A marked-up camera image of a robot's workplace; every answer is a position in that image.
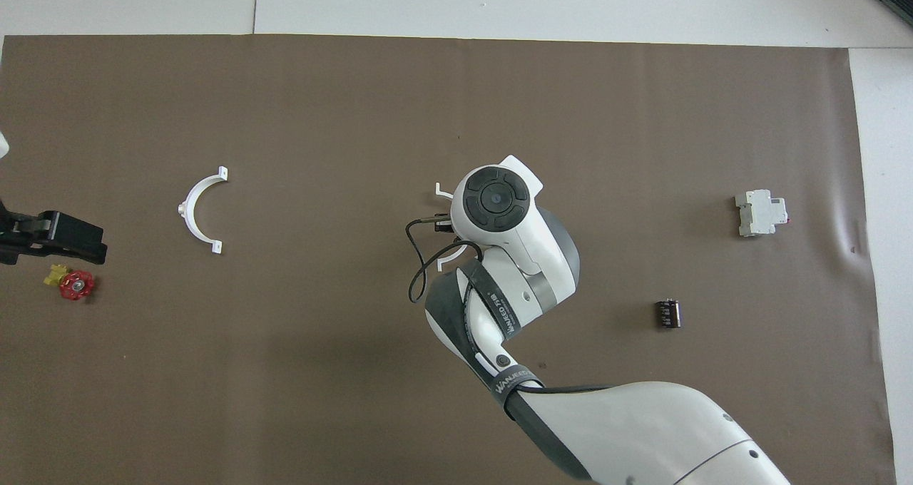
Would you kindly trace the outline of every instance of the red valve handle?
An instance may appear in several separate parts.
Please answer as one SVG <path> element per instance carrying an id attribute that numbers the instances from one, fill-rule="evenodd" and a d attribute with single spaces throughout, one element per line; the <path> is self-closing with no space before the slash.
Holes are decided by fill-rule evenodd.
<path id="1" fill-rule="evenodd" d="M 60 280 L 60 296 L 75 301 L 88 296 L 92 287 L 95 287 L 95 278 L 89 271 L 73 271 Z"/>

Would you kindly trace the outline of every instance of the black control button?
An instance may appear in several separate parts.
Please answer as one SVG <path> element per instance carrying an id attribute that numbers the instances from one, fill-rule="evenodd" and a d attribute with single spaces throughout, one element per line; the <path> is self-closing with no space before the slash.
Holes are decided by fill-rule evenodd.
<path id="1" fill-rule="evenodd" d="M 501 214 L 513 205 L 511 188 L 506 183 L 495 182 L 486 185 L 479 197 L 482 199 L 482 207 L 492 214 Z"/>
<path id="2" fill-rule="evenodd" d="M 514 197 L 518 200 L 529 198 L 529 189 L 523 179 L 516 173 L 505 172 L 504 182 L 508 183 L 514 190 Z"/>
<path id="3" fill-rule="evenodd" d="M 476 196 L 466 196 L 466 200 L 463 203 L 465 203 L 466 213 L 473 223 L 482 226 L 483 228 L 489 224 L 491 218 L 489 218 L 489 214 L 483 211 L 481 206 L 479 206 L 479 199 L 476 198 Z"/>
<path id="4" fill-rule="evenodd" d="M 523 221 L 523 216 L 525 216 L 525 214 L 526 209 L 519 205 L 515 205 L 506 214 L 495 218 L 495 228 L 498 228 L 502 232 L 512 229 L 514 226 L 519 225 L 519 222 Z"/>
<path id="5" fill-rule="evenodd" d="M 486 183 L 492 182 L 498 178 L 498 168 L 489 166 L 482 168 L 466 180 L 466 189 L 482 190 Z"/>

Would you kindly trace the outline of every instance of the semicircular bracket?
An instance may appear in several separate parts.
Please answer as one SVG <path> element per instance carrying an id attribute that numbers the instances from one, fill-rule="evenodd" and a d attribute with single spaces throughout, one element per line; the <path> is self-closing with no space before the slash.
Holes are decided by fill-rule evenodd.
<path id="1" fill-rule="evenodd" d="M 197 182 L 196 185 L 193 186 L 193 189 L 187 193 L 187 199 L 183 201 L 183 203 L 181 203 L 179 206 L 177 206 L 178 214 L 180 214 L 185 222 L 187 222 L 187 228 L 189 229 L 190 233 L 193 234 L 193 237 L 213 245 L 213 253 L 219 254 L 222 253 L 222 241 L 208 238 L 203 234 L 202 231 L 200 231 L 200 228 L 196 225 L 196 219 L 193 217 L 193 209 L 196 208 L 196 201 L 200 198 L 200 195 L 202 195 L 203 191 L 208 189 L 210 185 L 227 181 L 228 168 L 225 166 L 219 166 L 218 173 L 212 176 L 208 176 L 205 179 L 200 180 L 200 182 Z"/>
<path id="2" fill-rule="evenodd" d="M 453 201 L 453 199 L 454 199 L 454 196 L 451 195 L 451 193 L 448 193 L 448 192 L 446 192 L 445 190 L 441 190 L 441 183 L 440 183 L 440 182 L 435 182 L 435 183 L 434 183 L 434 195 L 436 195 L 436 196 L 443 196 L 444 198 L 446 198 L 446 199 L 448 199 L 448 200 L 450 200 L 450 201 Z M 463 247 L 457 248 L 456 251 L 454 251 L 454 252 L 451 253 L 450 255 L 447 255 L 446 257 L 438 258 L 438 260 L 437 260 L 437 272 L 438 272 L 438 273 L 442 273 L 442 272 L 444 271 L 444 264 L 447 264 L 447 262 L 450 262 L 451 260 L 455 260 L 455 259 L 456 259 L 457 257 L 459 257 L 460 255 L 463 255 L 463 252 L 464 252 L 464 251 L 466 251 L 465 245 L 463 245 Z"/>

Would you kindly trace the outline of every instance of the brown paper mat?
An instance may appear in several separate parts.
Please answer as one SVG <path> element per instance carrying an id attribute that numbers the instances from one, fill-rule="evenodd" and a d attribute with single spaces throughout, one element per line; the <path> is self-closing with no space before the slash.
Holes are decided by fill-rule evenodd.
<path id="1" fill-rule="evenodd" d="M 40 36 L 3 59 L 4 202 L 111 249 L 0 267 L 0 482 L 571 482 L 405 295 L 434 182 L 509 153 L 583 261 L 519 361 L 698 388 L 793 483 L 894 482 L 846 50 Z M 213 255 L 176 208 L 219 165 Z M 757 188 L 792 222 L 738 238 Z M 91 301 L 41 283 L 58 261 Z M 664 297 L 683 329 L 655 328 Z"/>

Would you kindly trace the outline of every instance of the yellow plastic part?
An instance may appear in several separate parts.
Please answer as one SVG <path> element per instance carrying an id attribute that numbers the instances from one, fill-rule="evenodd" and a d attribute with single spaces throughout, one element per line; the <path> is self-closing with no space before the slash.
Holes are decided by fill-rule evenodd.
<path id="1" fill-rule="evenodd" d="M 63 277 L 68 275 L 70 271 L 72 271 L 71 268 L 63 264 L 51 264 L 51 274 L 45 278 L 45 285 L 59 287 Z"/>

